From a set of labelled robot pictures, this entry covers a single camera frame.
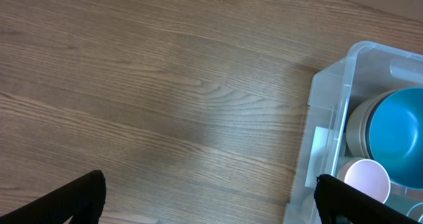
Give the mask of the dark blue bowl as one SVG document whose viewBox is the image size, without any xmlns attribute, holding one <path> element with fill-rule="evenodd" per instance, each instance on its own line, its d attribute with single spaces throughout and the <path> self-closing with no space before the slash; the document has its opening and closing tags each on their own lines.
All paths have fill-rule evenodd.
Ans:
<svg viewBox="0 0 423 224">
<path fill-rule="evenodd" d="M 422 89 L 395 91 L 371 113 L 367 145 L 391 180 L 422 188 Z"/>
</svg>

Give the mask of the small grey cup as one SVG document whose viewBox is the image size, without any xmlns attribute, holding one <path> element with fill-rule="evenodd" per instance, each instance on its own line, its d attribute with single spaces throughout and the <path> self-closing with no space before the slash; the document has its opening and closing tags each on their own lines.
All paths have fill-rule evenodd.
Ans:
<svg viewBox="0 0 423 224">
<path fill-rule="evenodd" d="M 422 223 L 423 222 L 423 203 L 413 205 L 406 214 L 407 217 Z"/>
</svg>

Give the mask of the small pink cup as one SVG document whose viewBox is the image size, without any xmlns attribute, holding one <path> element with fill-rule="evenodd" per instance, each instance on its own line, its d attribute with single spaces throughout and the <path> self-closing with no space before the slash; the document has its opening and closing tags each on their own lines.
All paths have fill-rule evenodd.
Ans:
<svg viewBox="0 0 423 224">
<path fill-rule="evenodd" d="M 391 192 L 391 180 L 385 168 L 371 159 L 340 157 L 336 177 L 345 184 L 384 204 Z"/>
</svg>

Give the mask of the cream bowl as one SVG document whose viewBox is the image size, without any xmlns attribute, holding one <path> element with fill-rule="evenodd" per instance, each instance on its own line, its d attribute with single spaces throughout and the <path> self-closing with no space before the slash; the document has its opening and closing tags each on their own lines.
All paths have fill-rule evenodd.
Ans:
<svg viewBox="0 0 423 224">
<path fill-rule="evenodd" d="M 350 115 L 346 125 L 346 144 L 354 157 L 370 159 L 371 155 L 365 144 L 365 130 L 371 112 L 395 90 L 387 91 L 362 102 Z"/>
</svg>

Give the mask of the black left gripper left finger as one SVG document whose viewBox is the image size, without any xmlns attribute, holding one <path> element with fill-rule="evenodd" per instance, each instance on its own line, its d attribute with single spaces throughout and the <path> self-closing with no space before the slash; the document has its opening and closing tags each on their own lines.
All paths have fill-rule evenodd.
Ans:
<svg viewBox="0 0 423 224">
<path fill-rule="evenodd" d="M 106 181 L 93 170 L 74 181 L 1 216 L 3 224 L 97 224 L 106 201 Z"/>
</svg>

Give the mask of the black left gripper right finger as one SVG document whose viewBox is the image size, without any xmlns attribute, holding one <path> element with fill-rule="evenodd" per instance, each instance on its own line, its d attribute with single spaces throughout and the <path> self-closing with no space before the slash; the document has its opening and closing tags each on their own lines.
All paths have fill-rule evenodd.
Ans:
<svg viewBox="0 0 423 224">
<path fill-rule="evenodd" d="M 317 177 L 314 200 L 322 224 L 418 224 L 329 174 Z"/>
</svg>

